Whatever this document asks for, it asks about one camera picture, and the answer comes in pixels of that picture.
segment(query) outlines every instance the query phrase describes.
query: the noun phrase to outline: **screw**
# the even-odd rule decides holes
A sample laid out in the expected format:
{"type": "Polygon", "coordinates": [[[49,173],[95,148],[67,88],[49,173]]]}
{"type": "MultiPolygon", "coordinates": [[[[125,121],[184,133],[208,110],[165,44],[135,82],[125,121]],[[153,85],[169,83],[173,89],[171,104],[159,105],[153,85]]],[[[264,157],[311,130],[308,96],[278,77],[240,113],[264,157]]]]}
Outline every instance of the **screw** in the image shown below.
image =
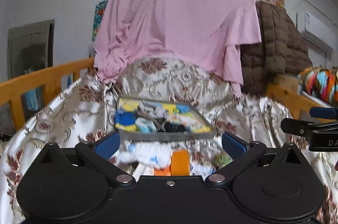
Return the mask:
{"type": "Polygon", "coordinates": [[[212,174],[209,176],[209,180],[214,183],[220,183],[225,180],[225,177],[221,174],[212,174]]]}
{"type": "Polygon", "coordinates": [[[132,180],[132,176],[129,174],[120,174],[116,177],[116,181],[120,183],[129,183],[132,180]]]}
{"type": "Polygon", "coordinates": [[[172,186],[175,186],[175,182],[174,181],[167,181],[167,185],[172,187],[172,186]]]}

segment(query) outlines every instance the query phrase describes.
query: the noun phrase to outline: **blue gripper pad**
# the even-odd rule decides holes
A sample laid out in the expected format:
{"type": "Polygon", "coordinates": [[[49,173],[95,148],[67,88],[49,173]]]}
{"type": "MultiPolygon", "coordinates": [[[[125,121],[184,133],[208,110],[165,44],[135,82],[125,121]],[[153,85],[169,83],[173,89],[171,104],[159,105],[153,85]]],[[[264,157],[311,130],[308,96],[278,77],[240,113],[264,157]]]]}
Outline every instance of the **blue gripper pad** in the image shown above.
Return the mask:
{"type": "Polygon", "coordinates": [[[101,155],[104,159],[108,160],[114,153],[117,152],[119,147],[120,135],[118,133],[114,133],[105,136],[105,139],[99,141],[99,143],[95,146],[94,151],[98,155],[101,155]]]}
{"type": "Polygon", "coordinates": [[[245,145],[226,133],[222,135],[222,148],[232,159],[236,159],[247,151],[245,145]]]}
{"type": "Polygon", "coordinates": [[[310,108],[310,116],[315,118],[323,119],[337,119],[338,118],[338,108],[319,108],[312,107],[310,108]]]}

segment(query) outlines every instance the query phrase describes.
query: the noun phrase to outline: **pink sheet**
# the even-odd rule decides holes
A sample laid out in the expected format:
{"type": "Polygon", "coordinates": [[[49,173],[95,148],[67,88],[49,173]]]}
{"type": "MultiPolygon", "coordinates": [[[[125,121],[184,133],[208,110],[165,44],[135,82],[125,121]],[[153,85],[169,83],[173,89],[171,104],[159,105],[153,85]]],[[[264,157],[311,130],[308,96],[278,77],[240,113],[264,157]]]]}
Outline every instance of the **pink sheet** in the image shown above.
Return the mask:
{"type": "Polygon", "coordinates": [[[257,0],[109,0],[96,37],[94,66],[113,81],[127,64],[172,55],[243,84],[239,45],[261,42],[257,0]]]}

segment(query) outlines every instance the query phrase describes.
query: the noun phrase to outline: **wooden bed frame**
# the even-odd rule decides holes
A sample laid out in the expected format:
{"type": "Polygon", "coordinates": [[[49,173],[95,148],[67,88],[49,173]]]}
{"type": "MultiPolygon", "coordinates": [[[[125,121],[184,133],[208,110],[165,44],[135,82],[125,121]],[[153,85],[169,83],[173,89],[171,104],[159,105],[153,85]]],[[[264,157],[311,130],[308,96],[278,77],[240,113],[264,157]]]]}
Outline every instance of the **wooden bed frame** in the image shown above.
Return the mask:
{"type": "MultiPolygon", "coordinates": [[[[83,59],[60,66],[50,67],[42,70],[25,74],[0,84],[0,106],[9,102],[11,117],[14,122],[15,130],[19,130],[25,124],[25,117],[21,103],[21,95],[35,89],[43,87],[43,102],[47,105],[55,96],[61,92],[61,78],[73,75],[73,81],[80,78],[80,71],[83,69],[93,69],[93,58],[83,59]]],[[[311,107],[320,107],[307,97],[287,91],[283,87],[269,84],[266,89],[266,96],[286,106],[292,116],[299,119],[302,111],[309,112],[311,107]]]]}
{"type": "Polygon", "coordinates": [[[80,78],[82,69],[93,69],[94,58],[70,62],[64,65],[45,68],[25,74],[0,84],[0,106],[9,102],[11,117],[15,131],[18,131],[26,123],[23,113],[21,95],[43,87],[43,103],[48,105],[52,99],[61,92],[61,78],[73,75],[73,82],[80,78]]]}

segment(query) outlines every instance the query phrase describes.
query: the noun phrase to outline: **quilted jacket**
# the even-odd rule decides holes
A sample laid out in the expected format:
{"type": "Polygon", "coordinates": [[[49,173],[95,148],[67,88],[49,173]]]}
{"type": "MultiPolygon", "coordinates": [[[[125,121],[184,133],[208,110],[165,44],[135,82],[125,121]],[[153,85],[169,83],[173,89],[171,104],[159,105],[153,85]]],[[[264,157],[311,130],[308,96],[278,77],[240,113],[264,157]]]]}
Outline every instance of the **quilted jacket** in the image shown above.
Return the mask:
{"type": "Polygon", "coordinates": [[[297,75],[312,66],[308,47],[283,7],[257,2],[262,43],[241,45],[244,93],[264,94],[276,74],[297,75]]]}

